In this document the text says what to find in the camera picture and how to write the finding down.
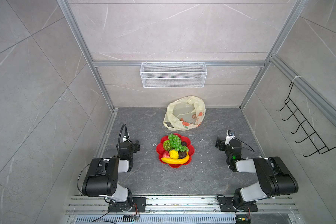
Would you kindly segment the red fake apple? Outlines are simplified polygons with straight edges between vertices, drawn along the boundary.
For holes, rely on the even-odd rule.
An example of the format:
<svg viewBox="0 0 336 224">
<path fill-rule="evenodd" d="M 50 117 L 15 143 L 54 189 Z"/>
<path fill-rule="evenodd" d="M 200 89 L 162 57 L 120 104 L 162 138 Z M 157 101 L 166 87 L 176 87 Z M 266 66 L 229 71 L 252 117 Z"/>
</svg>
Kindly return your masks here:
<svg viewBox="0 0 336 224">
<path fill-rule="evenodd" d="M 169 151 L 165 151 L 162 155 L 163 158 L 170 158 L 170 153 Z"/>
</svg>

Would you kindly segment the green spotted fake fruit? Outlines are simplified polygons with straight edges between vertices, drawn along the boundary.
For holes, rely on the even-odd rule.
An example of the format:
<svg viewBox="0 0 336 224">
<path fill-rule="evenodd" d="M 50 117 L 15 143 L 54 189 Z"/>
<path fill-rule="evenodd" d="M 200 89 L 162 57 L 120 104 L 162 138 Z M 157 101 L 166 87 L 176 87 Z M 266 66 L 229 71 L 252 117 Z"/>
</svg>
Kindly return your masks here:
<svg viewBox="0 0 336 224">
<path fill-rule="evenodd" d="M 163 143 L 163 148 L 164 148 L 164 150 L 166 150 L 166 151 L 170 151 L 170 150 L 172 149 L 171 144 L 170 144 L 170 140 L 166 140 L 166 141 Z"/>
</svg>

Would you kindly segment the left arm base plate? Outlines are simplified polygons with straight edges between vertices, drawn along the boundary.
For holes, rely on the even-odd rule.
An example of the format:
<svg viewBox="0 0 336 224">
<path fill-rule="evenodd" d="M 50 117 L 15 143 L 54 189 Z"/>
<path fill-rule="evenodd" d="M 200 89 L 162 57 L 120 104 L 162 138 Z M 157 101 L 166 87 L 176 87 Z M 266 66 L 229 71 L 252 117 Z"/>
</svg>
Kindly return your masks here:
<svg viewBox="0 0 336 224">
<path fill-rule="evenodd" d="M 108 212 L 144 212 L 146 208 L 146 197 L 133 197 L 125 202 L 109 202 Z"/>
</svg>

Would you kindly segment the yellow fake banana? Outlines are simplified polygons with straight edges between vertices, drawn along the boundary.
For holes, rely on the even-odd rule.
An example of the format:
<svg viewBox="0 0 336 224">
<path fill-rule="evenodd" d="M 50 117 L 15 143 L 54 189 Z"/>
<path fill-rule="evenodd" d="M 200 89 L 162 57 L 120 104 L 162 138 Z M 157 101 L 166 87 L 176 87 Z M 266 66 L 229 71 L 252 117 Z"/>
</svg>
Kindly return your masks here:
<svg viewBox="0 0 336 224">
<path fill-rule="evenodd" d="M 186 153 L 186 157 L 183 159 L 172 159 L 172 158 L 161 157 L 160 160 L 167 164 L 182 165 L 182 164 L 187 163 L 190 160 L 190 155 Z"/>
</svg>

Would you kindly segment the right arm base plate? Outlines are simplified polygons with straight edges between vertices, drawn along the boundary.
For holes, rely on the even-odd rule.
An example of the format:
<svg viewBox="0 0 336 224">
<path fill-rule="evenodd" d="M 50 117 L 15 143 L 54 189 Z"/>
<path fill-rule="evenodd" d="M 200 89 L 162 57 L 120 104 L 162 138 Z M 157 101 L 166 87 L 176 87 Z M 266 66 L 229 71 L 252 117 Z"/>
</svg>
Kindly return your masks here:
<svg viewBox="0 0 336 224">
<path fill-rule="evenodd" d="M 222 212 L 235 212 L 235 211 L 244 211 L 244 212 L 257 212 L 258 207 L 256 202 L 245 202 L 243 200 L 239 201 L 234 197 L 226 197 L 223 195 L 217 196 L 217 201 Z"/>
</svg>

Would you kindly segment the green fake grapes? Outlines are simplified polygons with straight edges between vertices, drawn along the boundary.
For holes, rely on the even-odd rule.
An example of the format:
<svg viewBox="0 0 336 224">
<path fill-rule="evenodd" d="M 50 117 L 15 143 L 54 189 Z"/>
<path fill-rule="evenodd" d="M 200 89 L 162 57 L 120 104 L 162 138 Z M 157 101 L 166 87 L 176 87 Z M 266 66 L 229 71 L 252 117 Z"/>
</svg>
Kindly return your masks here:
<svg viewBox="0 0 336 224">
<path fill-rule="evenodd" d="M 182 146 L 181 145 L 182 139 L 178 135 L 170 134 L 168 136 L 168 140 L 170 140 L 172 150 L 176 150 L 178 152 L 179 151 L 181 151 L 181 152 L 188 152 L 189 151 L 189 148 L 187 146 Z"/>
</svg>

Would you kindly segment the yellow fake lemon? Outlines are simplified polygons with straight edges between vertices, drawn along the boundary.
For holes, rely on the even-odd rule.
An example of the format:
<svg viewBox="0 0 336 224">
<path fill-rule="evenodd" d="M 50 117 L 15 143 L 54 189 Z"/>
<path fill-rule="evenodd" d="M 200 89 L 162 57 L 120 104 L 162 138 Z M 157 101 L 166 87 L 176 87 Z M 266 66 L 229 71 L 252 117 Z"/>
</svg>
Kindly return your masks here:
<svg viewBox="0 0 336 224">
<path fill-rule="evenodd" d="M 178 157 L 179 157 L 179 155 L 178 155 L 178 151 L 176 151 L 176 150 L 171 150 L 171 151 L 169 151 L 169 153 L 170 153 L 170 158 L 171 158 L 171 159 L 178 159 Z"/>
</svg>

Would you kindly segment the dark brown fake fruit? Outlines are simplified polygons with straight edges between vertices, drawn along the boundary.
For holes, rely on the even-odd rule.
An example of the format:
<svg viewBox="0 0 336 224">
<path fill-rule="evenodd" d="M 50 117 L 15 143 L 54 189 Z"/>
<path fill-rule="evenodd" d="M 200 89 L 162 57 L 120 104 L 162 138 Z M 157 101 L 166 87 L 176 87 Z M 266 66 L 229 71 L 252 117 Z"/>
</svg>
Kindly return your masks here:
<svg viewBox="0 0 336 224">
<path fill-rule="evenodd" d="M 185 158 L 187 156 L 187 153 L 179 151 L 178 155 L 179 155 L 178 159 L 183 159 L 183 158 Z"/>
</svg>

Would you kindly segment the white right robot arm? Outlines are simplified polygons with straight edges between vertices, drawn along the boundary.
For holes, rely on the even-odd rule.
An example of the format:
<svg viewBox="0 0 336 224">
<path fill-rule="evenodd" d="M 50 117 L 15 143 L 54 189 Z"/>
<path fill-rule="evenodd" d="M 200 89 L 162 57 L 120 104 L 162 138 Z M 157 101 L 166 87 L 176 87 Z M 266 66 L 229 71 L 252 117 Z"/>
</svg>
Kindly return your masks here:
<svg viewBox="0 0 336 224">
<path fill-rule="evenodd" d="M 235 207 L 255 201 L 298 192 L 299 186 L 280 157 L 242 158 L 242 142 L 233 136 L 221 140 L 217 138 L 215 147 L 224 151 L 227 165 L 232 172 L 254 173 L 258 181 L 248 187 L 235 190 Z"/>
</svg>

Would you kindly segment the cream plastic shopping bag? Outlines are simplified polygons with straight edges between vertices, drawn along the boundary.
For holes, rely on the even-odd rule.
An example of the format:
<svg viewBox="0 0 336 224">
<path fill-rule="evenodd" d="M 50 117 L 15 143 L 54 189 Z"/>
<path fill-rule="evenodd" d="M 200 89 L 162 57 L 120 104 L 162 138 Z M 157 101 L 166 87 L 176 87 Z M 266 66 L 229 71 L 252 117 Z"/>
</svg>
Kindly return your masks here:
<svg viewBox="0 0 336 224">
<path fill-rule="evenodd" d="M 168 105 L 163 125 L 170 131 L 187 131 L 199 127 L 205 114 L 204 101 L 196 96 L 187 96 Z"/>
</svg>

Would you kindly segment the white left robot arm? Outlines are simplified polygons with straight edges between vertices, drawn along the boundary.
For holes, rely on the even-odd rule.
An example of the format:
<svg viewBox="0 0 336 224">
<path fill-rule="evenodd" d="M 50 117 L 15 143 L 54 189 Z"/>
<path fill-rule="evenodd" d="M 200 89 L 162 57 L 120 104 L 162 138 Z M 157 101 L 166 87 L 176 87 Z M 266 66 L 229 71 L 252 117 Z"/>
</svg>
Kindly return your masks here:
<svg viewBox="0 0 336 224">
<path fill-rule="evenodd" d="M 117 156 L 93 159 L 89 164 L 82 187 L 78 189 L 88 197 L 104 197 L 115 203 L 132 206 L 132 192 L 118 184 L 118 174 L 132 170 L 133 154 L 140 151 L 139 141 L 121 142 L 117 145 L 117 150 Z"/>
</svg>

